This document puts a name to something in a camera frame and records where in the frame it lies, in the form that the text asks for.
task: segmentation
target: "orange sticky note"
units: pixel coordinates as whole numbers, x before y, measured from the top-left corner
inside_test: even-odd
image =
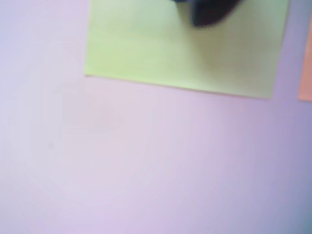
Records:
[[[312,17],[298,98],[304,101],[312,101]]]

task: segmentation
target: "green paper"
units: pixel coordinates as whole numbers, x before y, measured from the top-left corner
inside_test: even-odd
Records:
[[[202,29],[188,10],[171,0],[91,0],[85,74],[269,98],[288,0],[243,0]]]

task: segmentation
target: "sticky note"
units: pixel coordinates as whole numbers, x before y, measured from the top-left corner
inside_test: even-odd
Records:
[[[298,98],[304,101],[312,101],[312,17],[305,57],[303,61],[302,77]]]
[[[194,28],[187,3],[91,0],[85,74],[269,98],[288,0],[243,0],[216,26]]]

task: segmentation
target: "lavender wall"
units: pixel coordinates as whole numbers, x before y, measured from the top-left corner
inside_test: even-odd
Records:
[[[87,0],[0,0],[0,233],[312,233],[311,6],[258,100],[86,78]]]

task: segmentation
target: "black object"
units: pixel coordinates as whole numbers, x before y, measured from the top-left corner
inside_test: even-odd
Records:
[[[219,23],[235,8],[240,0],[174,0],[188,2],[191,8],[191,22],[195,27]]]

